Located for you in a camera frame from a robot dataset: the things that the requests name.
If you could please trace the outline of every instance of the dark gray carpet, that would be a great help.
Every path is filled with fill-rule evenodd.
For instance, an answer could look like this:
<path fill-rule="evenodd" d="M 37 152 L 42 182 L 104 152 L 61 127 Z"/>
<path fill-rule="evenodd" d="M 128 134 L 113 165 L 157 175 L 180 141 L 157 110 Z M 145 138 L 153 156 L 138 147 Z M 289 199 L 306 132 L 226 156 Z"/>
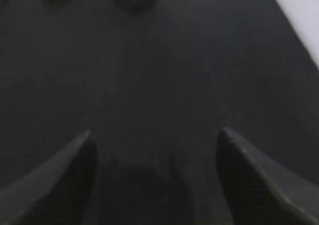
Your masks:
<path fill-rule="evenodd" d="M 91 128 L 100 162 L 176 154 L 199 223 L 229 222 L 216 136 L 239 131 L 319 184 L 318 70 L 273 0 L 112 0 L 0 8 L 0 185 Z M 94 224 L 93 196 L 88 224 Z"/>

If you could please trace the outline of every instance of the white wall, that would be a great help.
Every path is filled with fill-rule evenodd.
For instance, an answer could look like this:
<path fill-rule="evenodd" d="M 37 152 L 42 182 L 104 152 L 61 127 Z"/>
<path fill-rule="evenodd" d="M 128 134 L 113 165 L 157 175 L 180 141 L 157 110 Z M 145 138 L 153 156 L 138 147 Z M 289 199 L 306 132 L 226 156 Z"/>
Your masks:
<path fill-rule="evenodd" d="M 276 0 L 319 67 L 319 0 Z"/>

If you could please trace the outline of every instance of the dark floor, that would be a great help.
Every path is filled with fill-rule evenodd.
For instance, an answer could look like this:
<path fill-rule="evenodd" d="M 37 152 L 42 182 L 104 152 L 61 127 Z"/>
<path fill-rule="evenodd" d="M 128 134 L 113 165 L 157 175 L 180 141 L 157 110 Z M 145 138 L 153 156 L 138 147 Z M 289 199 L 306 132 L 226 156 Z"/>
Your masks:
<path fill-rule="evenodd" d="M 0 186 L 93 129 L 100 163 L 180 161 L 198 223 L 230 222 L 217 180 L 228 125 L 319 184 L 318 70 L 274 0 L 0 7 Z M 96 224 L 93 196 L 87 224 Z"/>

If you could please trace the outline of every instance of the floor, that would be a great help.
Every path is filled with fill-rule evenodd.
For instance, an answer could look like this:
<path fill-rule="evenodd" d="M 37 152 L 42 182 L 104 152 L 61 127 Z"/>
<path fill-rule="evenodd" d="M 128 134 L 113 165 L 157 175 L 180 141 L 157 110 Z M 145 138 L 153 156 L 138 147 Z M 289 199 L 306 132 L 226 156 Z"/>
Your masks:
<path fill-rule="evenodd" d="M 11 0 L 0 39 L 0 186 L 90 128 L 100 164 L 166 176 L 173 154 L 197 224 L 231 224 L 214 163 L 225 125 L 319 184 L 318 69 L 274 0 L 159 0 L 140 15 Z"/>

